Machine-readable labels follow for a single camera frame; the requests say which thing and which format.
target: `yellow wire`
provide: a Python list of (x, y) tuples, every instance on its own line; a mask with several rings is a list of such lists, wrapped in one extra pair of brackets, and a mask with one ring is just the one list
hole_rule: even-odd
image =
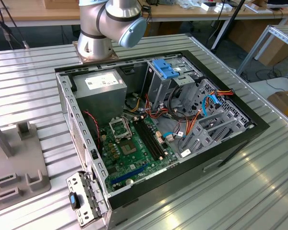
[(132, 112), (132, 113), (135, 112), (139, 108), (139, 105), (140, 105), (140, 98), (138, 99), (136, 107), (134, 109), (130, 110), (130, 112)]

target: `blue latch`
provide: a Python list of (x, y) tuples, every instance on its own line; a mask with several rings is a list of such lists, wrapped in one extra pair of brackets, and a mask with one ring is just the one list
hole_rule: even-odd
[(75, 196), (74, 196), (74, 195), (71, 196), (71, 203), (72, 203), (72, 204), (75, 203)]
[(165, 79), (175, 78), (179, 76), (179, 73), (175, 72), (169, 63), (166, 63), (164, 59), (153, 60), (153, 64), (156, 69), (162, 73)]

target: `slotted metal surface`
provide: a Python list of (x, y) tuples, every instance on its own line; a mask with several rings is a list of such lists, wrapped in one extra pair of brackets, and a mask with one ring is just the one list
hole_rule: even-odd
[(288, 25), (273, 25), (269, 32), (288, 44)]
[[(288, 120), (194, 38), (149, 37), (132, 49), (114, 49), (122, 58), (188, 49), (271, 126), (228, 164), (117, 229), (288, 230)], [(37, 125), (52, 186), (0, 211), (0, 229), (79, 229), (65, 179), (81, 166), (54, 75), (54, 68), (77, 63), (72, 45), (0, 52), (0, 126)]]

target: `wooden table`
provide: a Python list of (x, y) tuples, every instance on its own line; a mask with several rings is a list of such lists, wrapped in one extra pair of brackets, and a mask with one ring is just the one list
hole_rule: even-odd
[[(47, 10), (42, 0), (4, 0), (5, 4), (10, 8), (10, 13), (16, 21), (17, 26), (45, 26), (45, 25), (74, 25), (80, 24), (79, 9), (74, 10)], [(232, 14), (232, 12), (224, 12), (220, 16), (221, 20), (225, 20), (221, 31), (215, 41), (220, 39), (224, 32)], [(3, 13), (8, 26), (13, 26), (7, 13)], [(213, 21), (217, 20), (219, 13), (214, 11), (205, 11), (202, 8), (184, 9), (179, 5), (152, 6), (153, 22), (182, 22), (182, 21)], [(240, 11), (236, 20), (246, 19), (282, 19), (279, 23), (284, 25), (288, 20), (288, 9), (282, 12), (274, 11), (273, 14), (257, 14), (249, 9)]]

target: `blue pcie slot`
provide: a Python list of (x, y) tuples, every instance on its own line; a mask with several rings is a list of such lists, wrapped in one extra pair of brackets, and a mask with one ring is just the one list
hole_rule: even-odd
[(143, 165), (142, 167), (140, 167), (140, 168), (138, 168), (138, 169), (136, 169), (136, 170), (133, 170), (133, 171), (131, 171), (131, 172), (129, 172), (129, 173), (123, 175), (123, 176), (120, 176), (120, 177), (118, 177), (118, 178), (115, 178), (115, 179), (111, 180), (111, 184), (119, 183), (119, 182), (121, 182), (121, 181), (123, 181), (123, 180), (128, 179), (128, 178), (131, 177), (131, 176), (137, 175), (137, 174), (143, 172), (143, 170), (144, 170), (147, 166), (148, 166), (148, 164)]

